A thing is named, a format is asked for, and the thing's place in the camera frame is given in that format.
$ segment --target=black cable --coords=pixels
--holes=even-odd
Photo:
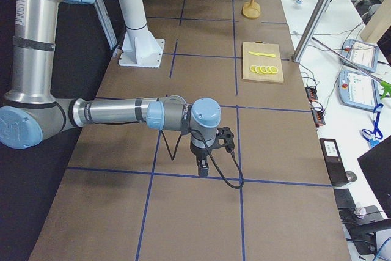
[[[351,241],[352,243],[367,243],[371,244],[370,241],[364,241],[364,240],[350,240],[349,238],[346,239],[347,241]]]
[[[312,78],[315,79],[315,74],[313,73],[313,71],[311,71],[309,68],[307,68],[307,67],[305,67],[304,65],[302,65],[300,62],[299,62],[299,65],[300,65],[301,67],[304,67],[306,70],[308,70],[308,71],[311,73]]]
[[[169,143],[167,142],[166,136],[164,135],[163,131],[160,131],[160,133],[162,134],[164,142],[166,143],[167,151],[169,152],[171,160],[174,160],[175,156],[177,155],[177,150],[178,150],[179,142],[181,141],[182,135],[181,134],[179,135],[177,143],[175,144],[174,154],[172,154],[170,147],[169,147]]]
[[[243,173],[242,173],[242,170],[241,168],[239,167],[239,164],[236,162],[236,158],[235,158],[235,153],[233,151],[233,149],[230,150],[230,154],[231,154],[231,157],[232,157],[232,160],[234,162],[234,164],[236,165],[236,168],[238,169],[239,171],[239,186],[235,186],[235,185],[232,185],[228,180],[227,178],[225,177],[225,175],[222,173],[222,171],[220,170],[219,166],[217,165],[216,161],[214,160],[213,156],[212,156],[212,153],[211,151],[209,150],[209,147],[208,147],[208,144],[206,143],[206,140],[205,138],[203,137],[203,134],[199,131],[199,130],[193,130],[193,129],[190,129],[190,132],[191,133],[196,133],[198,134],[200,137],[201,137],[201,140],[206,148],[206,151],[208,152],[208,156],[210,157],[213,165],[215,166],[217,172],[219,173],[219,175],[221,176],[221,178],[224,180],[224,182],[231,188],[233,189],[241,189],[244,185],[244,179],[243,179]]]

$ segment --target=metal rod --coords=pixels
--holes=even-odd
[[[316,6],[313,10],[313,13],[310,17],[310,20],[307,24],[307,27],[304,30],[303,36],[300,39],[299,45],[296,48],[296,51],[293,54],[293,61],[300,62],[302,55],[315,32],[315,29],[322,17],[323,13],[326,11],[331,0],[318,0]]]
[[[97,11],[98,18],[103,28],[103,32],[109,43],[110,49],[113,49],[117,45],[117,37],[115,36],[114,29],[110,22],[108,11],[103,0],[95,0],[95,10]]]

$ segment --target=black device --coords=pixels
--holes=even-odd
[[[349,183],[343,167],[340,151],[335,139],[319,139],[323,152],[324,162],[333,186],[344,186]]]
[[[358,161],[373,194],[391,218],[391,136],[363,154]]]
[[[363,219],[354,215],[353,210],[342,210],[341,220],[355,242],[361,255],[376,253],[376,232],[391,229],[391,136],[358,158],[361,170],[373,193],[378,199],[387,219],[383,219],[375,206],[365,207],[367,214]]]

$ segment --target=electronic component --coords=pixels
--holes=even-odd
[[[305,87],[305,92],[309,101],[318,101],[318,95],[316,94],[316,87]]]
[[[343,70],[338,78],[343,104],[372,111],[379,103],[379,90],[375,81],[358,72]]]
[[[324,122],[324,118],[323,118],[321,111],[318,111],[315,108],[312,108],[311,113],[312,113],[313,121],[315,122],[315,125],[317,128],[326,124]]]
[[[348,39],[343,44],[343,56],[373,73],[378,66],[379,47],[362,41]]]
[[[349,183],[343,167],[341,155],[335,139],[319,139],[324,162],[333,186],[344,186]]]

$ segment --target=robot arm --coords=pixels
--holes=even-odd
[[[4,95],[4,106],[0,108],[1,143],[14,149],[25,149],[62,131],[87,124],[139,122],[160,131],[174,130],[182,135],[191,134],[190,149],[196,156],[200,176],[208,175],[208,156],[215,164],[211,156],[213,149],[225,147],[233,155],[233,134],[227,127],[218,128],[220,106],[210,98],[199,99],[192,105],[179,96],[94,101],[54,98],[50,91],[51,74],[58,5],[62,1],[77,4],[94,2],[17,0],[12,89]],[[131,52],[136,53],[138,64],[142,63],[145,56],[144,52],[135,50],[135,45],[145,39],[147,43],[155,40],[146,24],[139,29],[132,29],[132,25],[138,28],[138,21],[146,23],[142,1],[135,3],[133,5],[141,6],[143,18],[133,12],[130,13],[131,17],[125,15],[127,11],[133,11],[133,7],[129,7],[126,0],[120,0],[126,27],[132,31],[129,39],[134,47]],[[154,46],[138,47],[154,50]],[[162,50],[159,48],[156,52],[161,54]]]

